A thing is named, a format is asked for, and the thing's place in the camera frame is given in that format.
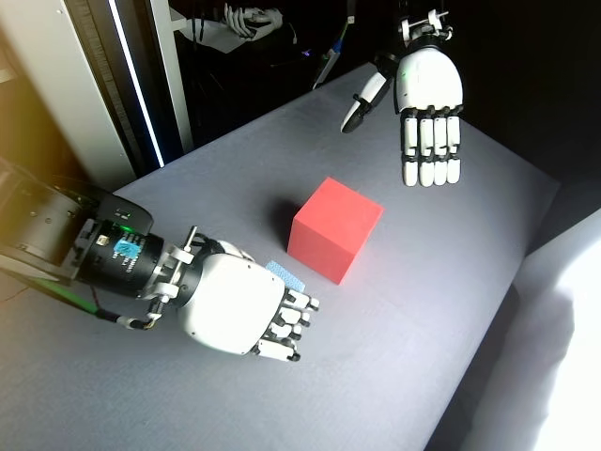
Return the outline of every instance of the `red cube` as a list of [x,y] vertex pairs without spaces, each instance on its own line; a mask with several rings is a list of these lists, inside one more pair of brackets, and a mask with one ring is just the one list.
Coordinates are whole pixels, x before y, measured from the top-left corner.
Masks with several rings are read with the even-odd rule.
[[384,209],[327,178],[294,217],[288,253],[340,284]]

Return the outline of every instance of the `light blue block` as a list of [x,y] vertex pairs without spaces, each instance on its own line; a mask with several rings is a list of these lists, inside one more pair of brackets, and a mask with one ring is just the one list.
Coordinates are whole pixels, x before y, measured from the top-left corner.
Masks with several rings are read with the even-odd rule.
[[296,291],[304,292],[304,283],[299,280],[293,273],[289,272],[286,268],[279,265],[275,261],[270,261],[265,268],[273,272],[275,275],[280,277],[288,288],[295,289]]

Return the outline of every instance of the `blue label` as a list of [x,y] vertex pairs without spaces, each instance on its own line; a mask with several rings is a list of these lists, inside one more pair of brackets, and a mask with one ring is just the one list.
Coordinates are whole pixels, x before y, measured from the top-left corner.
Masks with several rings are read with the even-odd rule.
[[113,250],[127,258],[136,258],[140,254],[140,246],[125,240],[119,240]]

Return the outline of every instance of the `led light strip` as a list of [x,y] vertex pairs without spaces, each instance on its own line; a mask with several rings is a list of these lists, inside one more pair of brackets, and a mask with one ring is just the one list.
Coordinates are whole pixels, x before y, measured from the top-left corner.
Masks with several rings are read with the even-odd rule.
[[152,141],[152,147],[154,147],[154,153],[157,154],[157,160],[159,161],[159,167],[165,166],[165,163],[162,160],[161,150],[159,149],[159,143],[157,142],[157,136],[154,134],[154,129],[152,128],[152,122],[150,122],[150,116],[148,115],[148,109],[146,108],[146,102],[144,100],[144,96],[142,95],[142,88],[140,87],[140,82],[138,81],[138,75],[135,72],[135,67],[133,66],[133,60],[131,59],[130,46],[128,45],[128,41],[125,38],[125,31],[123,31],[123,23],[121,23],[121,18],[119,17],[119,11],[116,8],[116,0],[109,0],[109,7],[111,7],[111,13],[113,14],[113,21],[116,26],[116,33],[119,36],[119,41],[121,42],[121,48],[123,49],[123,54],[125,55],[125,60],[128,63],[128,69],[130,70],[131,80],[133,81],[133,87],[135,88],[135,94],[138,97],[138,101],[140,102],[140,107],[142,108],[142,114],[144,115],[144,121],[146,122],[146,126],[148,128],[148,132],[150,133],[150,140]]

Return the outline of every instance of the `table surface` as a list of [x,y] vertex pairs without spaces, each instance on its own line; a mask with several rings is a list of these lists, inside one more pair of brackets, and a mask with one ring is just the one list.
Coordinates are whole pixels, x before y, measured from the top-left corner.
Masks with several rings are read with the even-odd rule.
[[[339,133],[372,71],[119,192],[169,241],[198,225],[304,281],[322,307],[300,361],[206,349],[173,312],[150,332],[126,331],[28,289],[0,301],[0,449],[423,449],[557,184],[463,123],[460,182],[404,187],[390,96],[353,134]],[[285,253],[292,215],[327,176],[386,209],[340,287]],[[20,289],[1,282],[0,299]]]

